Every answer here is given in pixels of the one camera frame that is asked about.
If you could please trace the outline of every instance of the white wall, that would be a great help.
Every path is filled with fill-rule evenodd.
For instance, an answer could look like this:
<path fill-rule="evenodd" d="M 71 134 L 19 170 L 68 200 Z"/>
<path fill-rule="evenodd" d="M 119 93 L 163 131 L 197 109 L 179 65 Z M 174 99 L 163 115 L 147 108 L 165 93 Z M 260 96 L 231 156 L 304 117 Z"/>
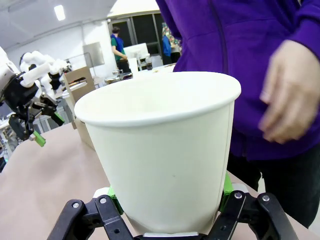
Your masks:
<path fill-rule="evenodd" d="M 83 45 L 100 42 L 104 65 L 94 67 L 99 77 L 108 77 L 116 69 L 116 61 L 112 53 L 110 34 L 106 21 L 91 22 L 63 30 L 18 48 L 7 50 L 9 59 L 18 67 L 23 53 L 39 51 L 54 59 L 69 59 L 84 53 Z M 86 65 L 85 58 L 77 57 L 70 60 L 72 67 L 78 69 Z"/>
<path fill-rule="evenodd" d="M 159 10 L 156 0 L 117 0 L 108 17 Z"/>

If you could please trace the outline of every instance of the blurred hand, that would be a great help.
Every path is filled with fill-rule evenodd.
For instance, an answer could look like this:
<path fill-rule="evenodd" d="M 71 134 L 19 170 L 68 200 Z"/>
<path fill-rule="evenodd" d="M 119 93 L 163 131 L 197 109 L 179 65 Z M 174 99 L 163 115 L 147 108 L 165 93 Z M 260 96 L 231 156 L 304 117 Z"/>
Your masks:
<path fill-rule="evenodd" d="M 259 124 L 264 138 L 283 144 L 301 138 L 320 103 L 320 62 L 305 46 L 286 40 L 271 56 L 260 99 L 268 104 Z"/>

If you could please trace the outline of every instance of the fluorescent light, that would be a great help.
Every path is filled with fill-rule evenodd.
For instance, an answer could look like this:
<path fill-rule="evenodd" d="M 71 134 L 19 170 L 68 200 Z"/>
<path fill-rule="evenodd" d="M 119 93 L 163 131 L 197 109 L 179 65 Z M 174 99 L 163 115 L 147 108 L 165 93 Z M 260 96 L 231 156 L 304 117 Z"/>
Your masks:
<path fill-rule="evenodd" d="M 55 6 L 54 12 L 59 21 L 66 19 L 64 7 L 62 5 Z"/>

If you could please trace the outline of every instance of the purple jacket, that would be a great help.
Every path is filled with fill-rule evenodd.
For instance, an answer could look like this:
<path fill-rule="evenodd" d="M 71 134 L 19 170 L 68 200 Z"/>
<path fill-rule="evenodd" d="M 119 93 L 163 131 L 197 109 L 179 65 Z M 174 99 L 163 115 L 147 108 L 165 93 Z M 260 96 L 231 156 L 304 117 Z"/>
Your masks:
<path fill-rule="evenodd" d="M 320 142 L 320 114 L 300 140 L 280 145 L 258 128 L 267 105 L 260 101 L 269 58 L 286 39 L 320 60 L 320 0 L 157 0 L 182 56 L 174 71 L 231 75 L 242 87 L 235 101 L 230 151 L 248 160 L 293 157 Z"/>

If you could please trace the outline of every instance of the cup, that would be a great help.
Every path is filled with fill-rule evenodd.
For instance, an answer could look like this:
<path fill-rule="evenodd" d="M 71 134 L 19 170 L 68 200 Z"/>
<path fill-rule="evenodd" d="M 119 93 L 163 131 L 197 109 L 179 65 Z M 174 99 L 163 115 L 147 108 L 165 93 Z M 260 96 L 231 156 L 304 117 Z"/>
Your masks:
<path fill-rule="evenodd" d="M 167 72 L 101 87 L 76 103 L 138 232 L 202 233 L 211 226 L 240 92 L 225 74 Z"/>

